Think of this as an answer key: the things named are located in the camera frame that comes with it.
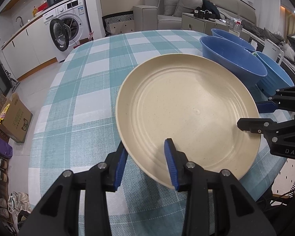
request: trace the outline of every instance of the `faucet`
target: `faucet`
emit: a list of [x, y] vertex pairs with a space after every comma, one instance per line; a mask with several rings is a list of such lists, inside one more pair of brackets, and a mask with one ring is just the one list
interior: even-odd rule
[[17, 22], [17, 21], [18, 21], [18, 18], [20, 18], [20, 19], [21, 19], [22, 26], [24, 26], [23, 19], [22, 19], [22, 17], [20, 17], [20, 16], [18, 16], [18, 17], [16, 18], [15, 22]]

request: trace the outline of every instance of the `tablecloth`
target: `tablecloth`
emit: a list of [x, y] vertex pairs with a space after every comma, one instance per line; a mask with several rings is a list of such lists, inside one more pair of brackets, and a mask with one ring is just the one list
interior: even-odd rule
[[[30, 203], [35, 205], [64, 170], [88, 170], [116, 150], [120, 142], [116, 98], [134, 67], [167, 53], [201, 56], [199, 38], [203, 35], [184, 30], [134, 32], [74, 49], [56, 75], [35, 127], [29, 164]], [[266, 99], [257, 87], [250, 92], [255, 101]], [[279, 122], [290, 119], [288, 112], [280, 110], [261, 117]], [[262, 137], [252, 167], [240, 180], [255, 200], [271, 185], [285, 160], [271, 155]], [[84, 196], [82, 192], [81, 235]], [[130, 156], [122, 184], [117, 192], [107, 193], [107, 203], [113, 235], [181, 235], [186, 193], [177, 193], [152, 180]]]

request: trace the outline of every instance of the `screw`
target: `screw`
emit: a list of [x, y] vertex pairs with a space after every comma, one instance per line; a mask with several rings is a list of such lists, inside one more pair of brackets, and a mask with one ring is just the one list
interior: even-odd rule
[[221, 172], [222, 172], [223, 176], [229, 176], [230, 175], [230, 171], [227, 170], [227, 169], [223, 169]]
[[187, 168], [189, 168], [189, 169], [193, 169], [196, 165], [195, 165], [194, 162], [189, 161], [189, 162], [186, 163], [186, 166], [187, 166]]
[[62, 175], [63, 175], [64, 177], [69, 177], [69, 176], [72, 175], [72, 171], [71, 171], [71, 170], [65, 170], [65, 171], [62, 173]]
[[101, 163], [98, 163], [97, 167], [102, 170], [102, 169], [105, 169], [107, 167], [107, 164], [105, 162], [101, 162]]

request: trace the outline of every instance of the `beige plate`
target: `beige plate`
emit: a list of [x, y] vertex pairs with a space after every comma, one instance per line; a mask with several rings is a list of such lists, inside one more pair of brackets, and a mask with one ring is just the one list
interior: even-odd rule
[[137, 66], [116, 102], [117, 128], [128, 153], [145, 173], [170, 188], [167, 138], [204, 169], [227, 168], [241, 178], [260, 146], [259, 134], [237, 128], [241, 117], [259, 118], [241, 81], [211, 60], [179, 53]]

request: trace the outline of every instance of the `blue bowl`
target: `blue bowl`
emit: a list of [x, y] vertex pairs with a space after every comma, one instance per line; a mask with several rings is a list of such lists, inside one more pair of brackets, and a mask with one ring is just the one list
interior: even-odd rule
[[261, 61], [240, 45], [215, 36], [203, 36], [200, 42], [204, 57], [230, 70], [247, 88], [267, 76]]
[[268, 75], [262, 78], [257, 84], [267, 96], [273, 96], [276, 89], [294, 86], [289, 75], [272, 58], [261, 52], [256, 52], [256, 56], [268, 71]]
[[244, 47], [246, 50], [250, 51], [251, 53], [256, 51], [256, 49], [249, 42], [229, 32], [226, 32], [221, 29], [216, 29], [216, 28], [212, 28], [211, 32], [213, 36], [221, 37], [221, 38], [230, 40], [234, 43], [237, 43], [238, 45]]

